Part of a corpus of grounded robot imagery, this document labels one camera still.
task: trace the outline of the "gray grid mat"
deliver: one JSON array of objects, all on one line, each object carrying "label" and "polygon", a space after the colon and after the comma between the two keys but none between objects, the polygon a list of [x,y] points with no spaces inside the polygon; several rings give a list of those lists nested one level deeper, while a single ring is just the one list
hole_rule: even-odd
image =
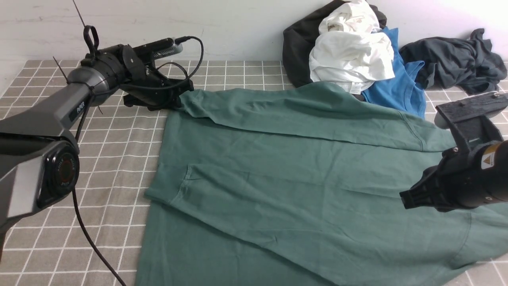
[{"label": "gray grid mat", "polygon": [[[196,62],[179,61],[192,70]],[[60,61],[66,73],[78,61]],[[175,67],[161,71],[180,77]],[[291,89],[280,62],[209,61],[193,77],[197,89]],[[65,86],[53,61],[28,61],[0,98],[0,119],[20,113]],[[500,84],[508,92],[508,80]],[[436,105],[465,97],[460,89],[428,91],[426,118]],[[125,107],[121,93],[90,111],[80,139],[78,202],[87,229],[110,264],[134,284],[149,201],[143,198],[156,170],[167,111]],[[508,139],[508,111],[493,121]],[[504,285],[508,255],[479,263],[448,285]],[[75,219],[72,198],[19,221],[7,234],[1,286],[119,285],[93,253]]]}]

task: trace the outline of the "clothing pile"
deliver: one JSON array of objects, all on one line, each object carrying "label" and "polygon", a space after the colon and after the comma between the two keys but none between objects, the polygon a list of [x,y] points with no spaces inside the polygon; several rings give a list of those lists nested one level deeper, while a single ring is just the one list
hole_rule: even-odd
[{"label": "clothing pile", "polygon": [[398,29],[365,0],[334,0],[284,30],[283,64],[296,87],[337,84],[361,101],[423,117],[424,89],[497,90],[506,66],[484,29],[470,39],[434,37],[399,50]]}]

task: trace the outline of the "black bracket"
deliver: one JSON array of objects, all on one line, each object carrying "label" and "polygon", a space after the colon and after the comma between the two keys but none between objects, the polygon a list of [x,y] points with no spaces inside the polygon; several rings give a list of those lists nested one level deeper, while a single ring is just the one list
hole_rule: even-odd
[{"label": "black bracket", "polygon": [[507,96],[491,93],[438,105],[434,123],[440,128],[450,129],[459,153],[470,152],[480,144],[503,141],[489,118],[508,106]]}]

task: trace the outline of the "cable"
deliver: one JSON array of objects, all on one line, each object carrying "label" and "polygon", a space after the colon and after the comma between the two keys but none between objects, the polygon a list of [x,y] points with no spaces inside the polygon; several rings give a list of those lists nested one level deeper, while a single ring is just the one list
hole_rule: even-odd
[{"label": "cable", "polygon": [[174,66],[176,66],[177,68],[179,68],[183,72],[183,75],[185,75],[185,78],[189,78],[189,74],[187,74],[187,71],[184,69],[184,67],[181,66],[180,64],[177,64],[177,63],[174,63],[174,62],[164,63],[163,65],[161,65],[158,68],[156,68],[156,70],[159,70],[161,67],[163,67],[165,65],[174,65]]},{"label": "cable", "polygon": [[83,219],[81,219],[81,214],[79,213],[78,198],[77,198],[77,195],[76,195],[76,189],[72,190],[72,201],[74,202],[74,210],[76,211],[76,218],[78,219],[78,223],[79,223],[79,226],[81,227],[81,230],[83,231],[83,234],[85,234],[86,240],[88,240],[88,242],[92,246],[93,250],[95,251],[95,253],[97,253],[97,255],[102,260],[104,265],[106,265],[106,267],[109,269],[109,271],[111,271],[111,273],[113,273],[113,275],[116,277],[118,282],[120,282],[120,285],[126,286],[125,282],[123,282],[123,280],[120,277],[120,275],[118,275],[118,273],[116,273],[116,271],[113,269],[113,267],[111,267],[111,265],[104,258],[104,256],[102,256],[101,252],[97,249],[96,245],[93,243],[93,240],[90,237],[90,235],[88,234],[88,231],[86,231],[85,225],[83,223]]},{"label": "cable", "polygon": [[190,73],[184,80],[182,80],[181,82],[179,82],[177,84],[170,85],[168,87],[162,87],[162,88],[144,87],[142,85],[134,85],[134,84],[121,84],[120,88],[121,89],[122,88],[131,88],[131,89],[148,90],[148,91],[163,91],[163,90],[170,90],[173,88],[177,88],[177,87],[187,83],[189,81],[189,79],[198,71],[199,67],[201,66],[201,63],[203,62],[203,55],[205,54],[205,47],[203,46],[203,41],[201,41],[201,39],[198,37],[194,37],[194,36],[181,37],[181,38],[178,38],[175,40],[175,44],[178,45],[178,44],[188,41],[190,39],[194,39],[199,42],[199,44],[201,46],[201,55],[199,57],[199,62],[196,65],[196,68],[194,68],[192,73]]},{"label": "cable", "polygon": [[[106,93],[110,93],[112,90],[108,90],[106,92],[103,92],[103,93],[99,93],[99,94],[95,94],[92,92],[92,96],[90,97],[90,100],[87,102],[86,106],[85,106],[85,110],[83,112],[83,115],[81,116],[81,120],[79,121],[79,124],[78,124],[78,128],[76,130],[76,141],[79,140],[79,135],[81,134],[81,129],[83,128],[83,124],[85,122],[85,119],[86,119],[86,116],[88,114],[88,111],[90,110],[90,106],[93,102],[93,100],[95,99],[95,97],[97,95],[102,95],[102,94],[106,94]],[[95,245],[95,243],[93,242],[92,238],[90,237],[90,235],[88,234],[88,231],[86,230],[85,228],[85,224],[83,223],[83,219],[81,218],[81,214],[79,212],[79,206],[78,206],[78,197],[76,195],[76,189],[74,188],[72,190],[72,201],[74,203],[74,211],[76,212],[76,218],[78,219],[78,223],[79,223],[79,226],[81,227],[81,230],[83,231],[83,234],[85,235],[86,237],[86,240],[88,241],[88,243],[90,244],[90,246],[93,248],[93,250],[95,251],[95,253],[97,254],[97,256],[101,259],[101,261],[104,263],[104,265],[106,265],[106,267],[109,269],[109,271],[111,271],[111,273],[116,277],[116,279],[118,280],[118,282],[120,283],[121,286],[126,286],[125,282],[122,280],[122,278],[120,277],[120,275],[118,275],[118,273],[116,273],[116,271],[113,269],[113,267],[111,267],[111,265],[109,264],[109,262],[104,258],[104,256],[102,255],[102,253],[99,251],[99,249],[97,248],[97,246]]]}]

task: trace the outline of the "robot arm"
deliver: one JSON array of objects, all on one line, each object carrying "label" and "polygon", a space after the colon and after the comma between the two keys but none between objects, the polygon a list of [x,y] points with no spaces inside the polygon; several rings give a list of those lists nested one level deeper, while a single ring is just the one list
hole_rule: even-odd
[{"label": "robot arm", "polygon": [[81,128],[76,137],[69,129],[80,117],[86,117],[91,106],[103,104],[122,89],[129,93],[123,98],[127,106],[173,108],[179,106],[181,93],[194,89],[189,79],[193,73],[186,79],[169,79],[154,67],[156,59],[182,51],[181,42],[194,37],[101,50],[93,26],[85,27],[84,37],[90,53],[68,75],[68,85],[25,112],[0,121],[0,247],[7,230],[17,221],[53,205],[75,189]]},{"label": "robot arm", "polygon": [[508,202],[508,141],[489,120],[508,106],[506,96],[485,94],[436,107],[435,124],[450,128],[457,145],[400,193],[406,209],[448,212]]}]

